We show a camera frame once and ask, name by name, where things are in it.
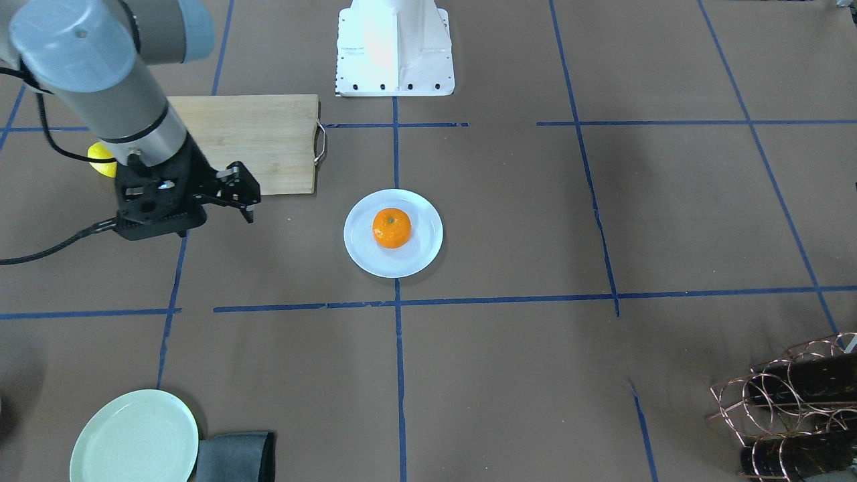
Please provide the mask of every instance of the white plate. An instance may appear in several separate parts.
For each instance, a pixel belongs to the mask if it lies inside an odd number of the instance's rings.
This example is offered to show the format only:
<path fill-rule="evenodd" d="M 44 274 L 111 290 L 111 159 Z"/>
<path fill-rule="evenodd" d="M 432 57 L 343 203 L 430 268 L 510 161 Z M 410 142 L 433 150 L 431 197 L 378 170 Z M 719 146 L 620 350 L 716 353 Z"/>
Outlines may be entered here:
<path fill-rule="evenodd" d="M 372 221 L 378 211 L 398 208 L 411 218 L 411 238 L 391 250 L 375 241 Z M 443 224 L 430 202 L 408 190 L 380 190 L 354 205 L 345 219 L 345 249 L 360 268 L 383 278 L 404 278 L 427 267 L 440 251 Z"/>
<path fill-rule="evenodd" d="M 190 410 L 161 390 L 139 390 L 89 420 L 71 454 L 71 482 L 185 482 L 200 437 Z"/>

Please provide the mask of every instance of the tangerine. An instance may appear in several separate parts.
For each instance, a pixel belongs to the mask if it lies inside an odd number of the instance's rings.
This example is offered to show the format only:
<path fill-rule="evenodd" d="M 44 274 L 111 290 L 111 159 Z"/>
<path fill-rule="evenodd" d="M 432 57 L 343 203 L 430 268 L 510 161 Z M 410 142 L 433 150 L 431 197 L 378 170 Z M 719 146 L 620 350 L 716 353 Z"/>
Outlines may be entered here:
<path fill-rule="evenodd" d="M 411 238 L 411 218 L 401 209 L 382 209 L 372 221 L 372 234 L 381 246 L 398 248 Z"/>

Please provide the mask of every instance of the blue joint cap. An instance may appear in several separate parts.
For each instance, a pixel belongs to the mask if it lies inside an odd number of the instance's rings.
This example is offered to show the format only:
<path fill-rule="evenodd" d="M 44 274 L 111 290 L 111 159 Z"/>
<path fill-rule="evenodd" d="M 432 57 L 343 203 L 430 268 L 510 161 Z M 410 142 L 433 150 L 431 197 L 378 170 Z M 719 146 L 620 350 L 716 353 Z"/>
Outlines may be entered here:
<path fill-rule="evenodd" d="M 31 0 L 9 24 L 12 45 L 41 80 L 71 92 L 99 92 L 124 80 L 134 41 L 101 0 Z"/>
<path fill-rule="evenodd" d="M 184 60 L 202 60 L 214 50 L 214 21 L 200 0 L 178 0 L 184 19 Z"/>

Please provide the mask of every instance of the dark gray cloth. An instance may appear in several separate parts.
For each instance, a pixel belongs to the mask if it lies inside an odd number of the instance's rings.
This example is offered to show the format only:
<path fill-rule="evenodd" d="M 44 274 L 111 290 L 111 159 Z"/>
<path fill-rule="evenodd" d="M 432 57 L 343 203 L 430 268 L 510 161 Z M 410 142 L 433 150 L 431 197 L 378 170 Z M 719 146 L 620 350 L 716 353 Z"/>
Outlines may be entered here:
<path fill-rule="evenodd" d="M 196 482 L 273 482 L 274 434 L 228 433 L 200 442 Z"/>

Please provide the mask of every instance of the yellow object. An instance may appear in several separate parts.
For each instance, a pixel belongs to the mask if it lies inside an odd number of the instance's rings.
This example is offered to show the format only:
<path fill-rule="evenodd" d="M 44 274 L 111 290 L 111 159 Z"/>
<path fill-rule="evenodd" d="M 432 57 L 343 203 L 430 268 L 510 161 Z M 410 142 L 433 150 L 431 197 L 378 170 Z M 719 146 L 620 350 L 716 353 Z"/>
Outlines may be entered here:
<path fill-rule="evenodd" d="M 372 221 L 372 234 L 381 246 L 396 249 L 411 238 L 411 218 L 401 209 L 382 209 Z"/>
<path fill-rule="evenodd" d="M 93 159 L 111 159 L 113 154 L 107 149 L 107 147 L 101 142 L 95 142 L 92 146 L 89 147 L 87 151 L 87 157 L 91 157 Z M 90 162 L 90 166 L 93 167 L 96 171 L 104 174 L 108 178 L 116 177 L 116 162 L 110 162 L 107 164 L 101 164 L 98 162 Z"/>

